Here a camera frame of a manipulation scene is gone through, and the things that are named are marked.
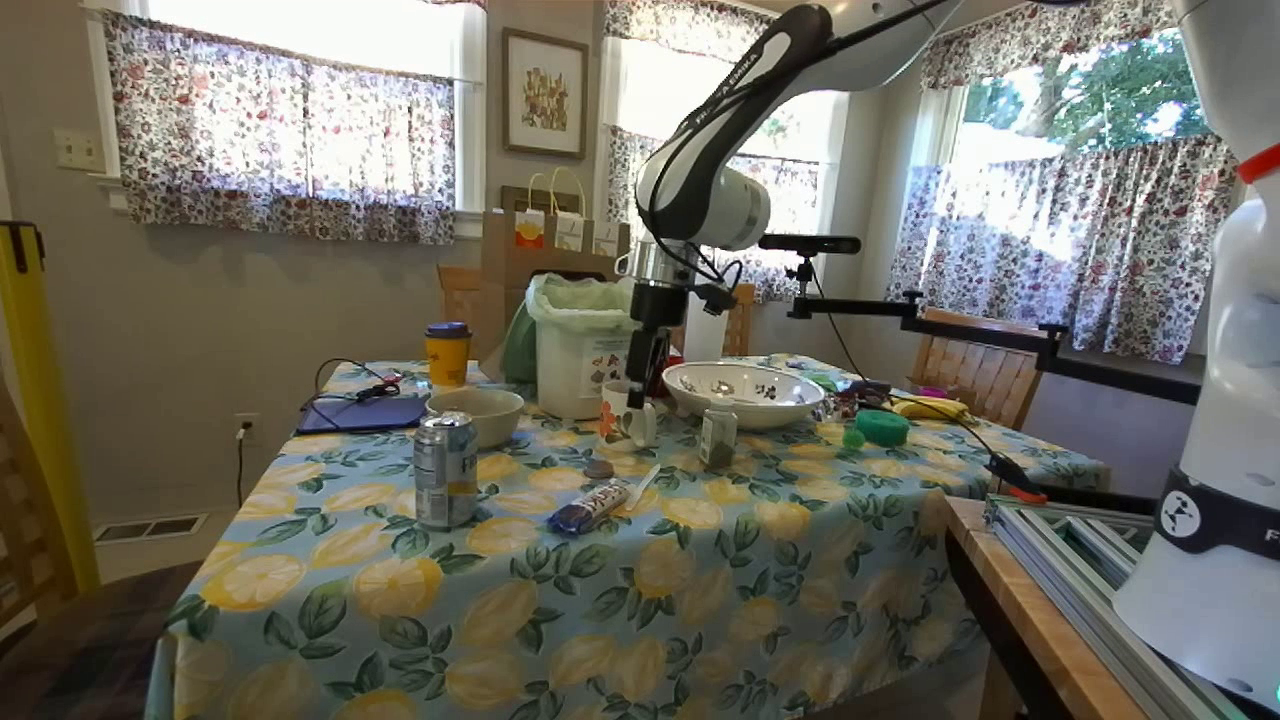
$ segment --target white bowl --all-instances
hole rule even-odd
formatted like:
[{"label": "white bowl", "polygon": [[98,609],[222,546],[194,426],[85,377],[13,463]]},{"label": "white bowl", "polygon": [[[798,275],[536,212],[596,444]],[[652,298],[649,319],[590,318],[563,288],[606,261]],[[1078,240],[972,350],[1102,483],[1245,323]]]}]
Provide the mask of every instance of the white bowl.
[{"label": "white bowl", "polygon": [[476,449],[503,449],[523,414],[523,395],[503,390],[436,390],[433,414],[470,414],[476,428]]},{"label": "white bowl", "polygon": [[663,386],[688,414],[732,410],[741,428],[801,426],[830,401],[817,382],[767,362],[688,362],[663,368]]}]

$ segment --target floral tablecloth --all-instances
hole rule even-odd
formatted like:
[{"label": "floral tablecloth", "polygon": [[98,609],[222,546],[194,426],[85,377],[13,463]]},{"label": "floral tablecloth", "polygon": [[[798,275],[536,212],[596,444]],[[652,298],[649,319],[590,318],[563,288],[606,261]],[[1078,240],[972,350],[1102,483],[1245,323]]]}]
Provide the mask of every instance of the floral tablecloth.
[{"label": "floral tablecloth", "polygon": [[[344,363],[328,391],[359,386]],[[981,431],[1032,480],[1106,483],[1081,453]],[[290,439],[171,612],[154,718],[804,718],[975,636],[939,553],[939,496],[988,494],[968,431],[745,431],[720,477],[693,437],[672,414],[641,453],[529,410],[457,531],[411,520],[411,431]],[[663,472],[561,542],[545,520],[590,460]]]}]

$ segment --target cup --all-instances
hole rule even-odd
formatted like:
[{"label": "cup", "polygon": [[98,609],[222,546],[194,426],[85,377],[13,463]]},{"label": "cup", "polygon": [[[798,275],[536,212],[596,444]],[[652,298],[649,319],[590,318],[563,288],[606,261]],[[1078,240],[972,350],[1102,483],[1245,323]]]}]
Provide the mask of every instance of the cup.
[{"label": "cup", "polygon": [[427,323],[426,358],[433,390],[470,390],[472,329],[465,319]]}]

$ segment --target white robot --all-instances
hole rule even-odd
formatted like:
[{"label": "white robot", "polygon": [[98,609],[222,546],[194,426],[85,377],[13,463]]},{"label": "white robot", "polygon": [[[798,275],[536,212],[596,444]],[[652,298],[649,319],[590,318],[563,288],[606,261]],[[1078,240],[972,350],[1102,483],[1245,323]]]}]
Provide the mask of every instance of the white robot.
[{"label": "white robot", "polygon": [[[728,298],[702,269],[702,244],[747,249],[764,237],[767,194],[724,168],[728,157],[787,98],[887,84],[955,3],[798,3],[652,153],[638,189],[655,252],[633,293],[633,410],[663,363],[663,329],[685,319],[688,293],[708,308]],[[1245,160],[1252,195],[1220,232],[1208,382],[1180,480],[1115,612],[1177,663],[1280,713],[1280,220],[1268,220],[1280,212],[1280,3],[1183,0],[1183,12],[1200,100]]]}]

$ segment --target picture frame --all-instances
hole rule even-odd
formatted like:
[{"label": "picture frame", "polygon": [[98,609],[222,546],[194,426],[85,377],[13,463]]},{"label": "picture frame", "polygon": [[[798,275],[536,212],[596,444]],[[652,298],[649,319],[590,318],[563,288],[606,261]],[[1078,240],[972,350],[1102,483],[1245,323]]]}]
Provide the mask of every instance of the picture frame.
[{"label": "picture frame", "polygon": [[517,153],[585,157],[590,47],[503,31],[503,136]]}]

